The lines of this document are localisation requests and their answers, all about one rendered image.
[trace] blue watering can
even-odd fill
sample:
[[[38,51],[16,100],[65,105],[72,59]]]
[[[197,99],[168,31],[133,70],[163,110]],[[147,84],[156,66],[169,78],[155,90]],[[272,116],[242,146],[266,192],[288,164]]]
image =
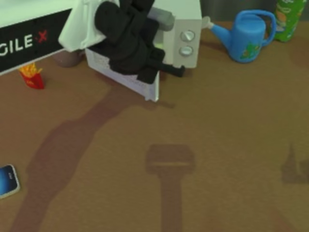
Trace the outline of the blue watering can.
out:
[[[258,15],[271,18],[273,29],[267,39],[264,39],[266,23]],[[248,63],[256,59],[262,47],[273,41],[276,18],[268,11],[246,10],[238,13],[231,30],[213,24],[208,16],[203,18],[203,28],[209,28],[221,40],[233,60]]]

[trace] blue screen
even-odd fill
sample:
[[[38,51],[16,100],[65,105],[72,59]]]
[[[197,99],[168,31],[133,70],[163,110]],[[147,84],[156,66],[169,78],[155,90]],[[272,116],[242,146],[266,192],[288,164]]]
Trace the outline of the blue screen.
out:
[[[11,192],[17,188],[17,179],[12,166],[0,168],[0,195]]]

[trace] french fries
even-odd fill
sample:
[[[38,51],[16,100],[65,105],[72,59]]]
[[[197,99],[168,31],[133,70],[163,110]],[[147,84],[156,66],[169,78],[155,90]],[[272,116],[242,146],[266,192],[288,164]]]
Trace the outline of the french fries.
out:
[[[42,69],[38,70],[35,63],[26,65],[24,67],[21,67],[19,71],[27,78],[32,78],[36,74],[40,73]]]

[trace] green cylindrical container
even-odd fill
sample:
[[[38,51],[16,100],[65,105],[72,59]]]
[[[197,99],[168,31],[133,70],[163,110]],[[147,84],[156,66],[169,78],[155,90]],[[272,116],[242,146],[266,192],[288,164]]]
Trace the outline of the green cylindrical container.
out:
[[[307,0],[278,0],[275,11],[277,20],[275,40],[287,42],[291,39],[306,2]]]

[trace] tabletop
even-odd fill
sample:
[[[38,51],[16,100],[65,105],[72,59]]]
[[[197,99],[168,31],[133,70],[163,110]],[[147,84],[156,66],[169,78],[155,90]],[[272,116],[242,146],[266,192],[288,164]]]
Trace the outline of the tabletop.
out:
[[[309,231],[309,23],[250,64],[210,31],[157,103],[51,58],[45,90],[0,77],[0,232]]]

